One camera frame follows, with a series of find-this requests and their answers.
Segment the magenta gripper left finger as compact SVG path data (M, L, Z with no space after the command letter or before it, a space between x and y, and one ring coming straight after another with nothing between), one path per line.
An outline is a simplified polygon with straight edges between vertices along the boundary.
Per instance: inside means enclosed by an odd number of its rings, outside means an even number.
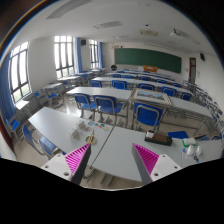
M42 169L79 185L84 176L90 155L91 145L87 143L66 155L55 155L42 166Z

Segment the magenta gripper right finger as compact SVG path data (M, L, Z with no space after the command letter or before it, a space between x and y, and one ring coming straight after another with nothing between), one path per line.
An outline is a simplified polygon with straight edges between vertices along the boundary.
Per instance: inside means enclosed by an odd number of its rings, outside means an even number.
M144 185L181 170L181 167L168 155L158 155L135 143L132 144L132 155Z

